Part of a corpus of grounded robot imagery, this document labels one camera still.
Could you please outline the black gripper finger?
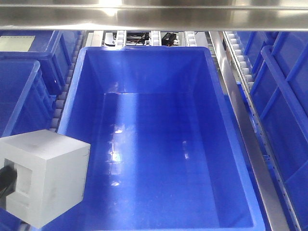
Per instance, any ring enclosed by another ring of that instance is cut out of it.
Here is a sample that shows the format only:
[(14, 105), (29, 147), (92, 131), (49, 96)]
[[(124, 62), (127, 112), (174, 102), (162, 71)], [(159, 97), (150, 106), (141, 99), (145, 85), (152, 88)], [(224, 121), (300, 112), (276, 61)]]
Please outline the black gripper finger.
[(5, 166), (0, 170), (0, 187), (7, 188), (13, 185), (17, 178), (17, 172), (11, 166)]
[(10, 185), (0, 189), (0, 198), (3, 199), (6, 196), (14, 192), (14, 185)]

